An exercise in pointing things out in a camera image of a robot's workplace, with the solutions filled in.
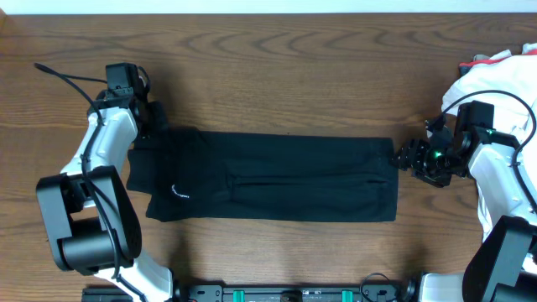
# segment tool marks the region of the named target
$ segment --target black garment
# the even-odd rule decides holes
[[[147,217],[393,221],[398,170],[389,138],[320,138],[175,129],[128,152]]]

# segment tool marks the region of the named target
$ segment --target white logo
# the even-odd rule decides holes
[[[174,194],[179,196],[180,198],[190,198],[190,196],[188,196],[188,195],[177,193],[177,191],[175,190],[175,185],[171,186],[171,191],[174,192]]]

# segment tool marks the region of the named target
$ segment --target green connector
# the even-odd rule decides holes
[[[233,302],[244,302],[244,291],[235,290],[233,292]]]
[[[352,302],[352,291],[351,290],[343,290],[341,292],[341,302]]]

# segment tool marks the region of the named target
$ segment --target black mount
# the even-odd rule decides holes
[[[537,277],[522,270],[527,253],[537,255],[537,227],[520,217],[502,216],[467,266],[463,299],[537,301]]]
[[[429,142],[411,139],[391,159],[391,164],[438,188],[448,186],[451,176],[470,176],[468,163],[481,143],[519,146],[515,136],[499,133],[493,128],[494,105],[473,101],[459,106],[455,135],[446,126],[446,118],[426,122],[432,133]]]
[[[128,268],[142,250],[142,232],[127,191],[113,166],[97,167],[88,176],[112,203],[104,202],[102,207],[117,234],[120,263]],[[58,268],[92,275],[101,268],[113,266],[112,242],[100,217],[75,221],[71,216],[82,211],[84,202],[91,200],[81,175],[44,177],[39,180],[36,192]]]
[[[141,67],[130,63],[118,63],[107,65],[106,69],[108,88],[97,97],[95,101],[97,108],[130,109],[142,137],[168,127],[160,102],[148,101],[151,82],[144,72],[147,82],[143,83],[138,73],[138,70],[142,70]],[[90,107],[87,114],[90,115],[93,112],[93,108]]]

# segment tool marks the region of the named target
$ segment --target folded clothing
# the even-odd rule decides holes
[[[147,217],[393,221],[390,138],[322,138],[178,128],[129,150],[127,188],[152,195]]]

